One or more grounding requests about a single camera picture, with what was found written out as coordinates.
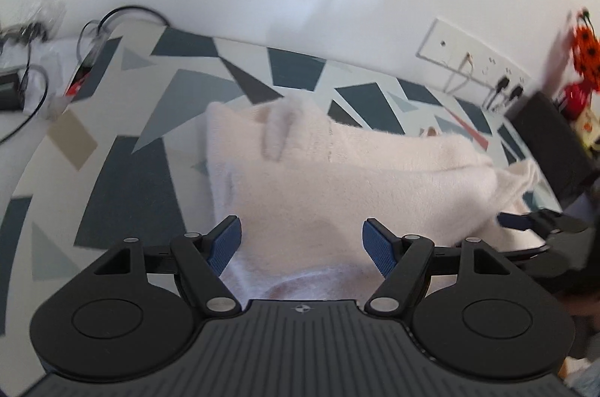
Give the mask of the pink fluffy garment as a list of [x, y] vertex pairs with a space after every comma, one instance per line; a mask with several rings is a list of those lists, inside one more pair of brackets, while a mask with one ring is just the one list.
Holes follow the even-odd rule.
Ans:
[[533, 160], [500, 168], [460, 135], [367, 131], [300, 97], [245, 110], [210, 104], [207, 171], [214, 215], [241, 221], [223, 274], [241, 302], [366, 301], [381, 280], [362, 245], [369, 218], [436, 245], [468, 236], [500, 252], [542, 244], [496, 223], [500, 212], [526, 212], [540, 173]]

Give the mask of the black box speaker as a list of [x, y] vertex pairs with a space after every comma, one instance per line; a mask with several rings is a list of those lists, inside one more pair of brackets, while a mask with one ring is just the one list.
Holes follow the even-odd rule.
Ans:
[[520, 99], [507, 117], [537, 161], [561, 207], [569, 206], [599, 179], [599, 156], [584, 148], [570, 124], [542, 92]]

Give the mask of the geometric patterned table mat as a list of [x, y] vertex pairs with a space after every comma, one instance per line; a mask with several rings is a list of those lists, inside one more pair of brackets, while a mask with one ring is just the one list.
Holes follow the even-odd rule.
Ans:
[[[219, 224], [207, 108], [245, 110], [292, 96], [367, 131], [460, 135], [500, 168], [533, 160], [502, 116], [410, 81], [147, 22], [121, 24], [3, 212], [2, 342], [27, 344], [38, 307], [124, 239], [163, 247]], [[541, 172], [523, 200], [525, 213], [557, 208]]]

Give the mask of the red orange flower ornament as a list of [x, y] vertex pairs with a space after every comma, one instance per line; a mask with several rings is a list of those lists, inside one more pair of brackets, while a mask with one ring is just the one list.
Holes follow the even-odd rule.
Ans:
[[572, 123], [591, 105], [593, 94], [599, 91], [599, 35], [587, 8], [577, 12], [568, 50], [580, 81], [563, 87], [557, 106], [562, 116]]

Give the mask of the black power adapter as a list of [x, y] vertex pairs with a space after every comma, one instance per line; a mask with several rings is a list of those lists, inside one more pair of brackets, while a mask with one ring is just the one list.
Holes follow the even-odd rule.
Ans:
[[20, 90], [20, 75], [16, 71], [2, 72], [0, 75], [0, 110], [17, 111], [23, 109], [23, 92]]

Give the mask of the white wall socket panel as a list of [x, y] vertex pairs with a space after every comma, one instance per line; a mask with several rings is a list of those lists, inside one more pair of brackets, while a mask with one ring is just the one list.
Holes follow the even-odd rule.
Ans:
[[508, 57], [440, 18], [433, 21], [417, 57], [488, 88], [493, 88], [504, 75], [510, 78], [507, 90], [517, 85], [526, 89], [531, 82], [526, 72]]

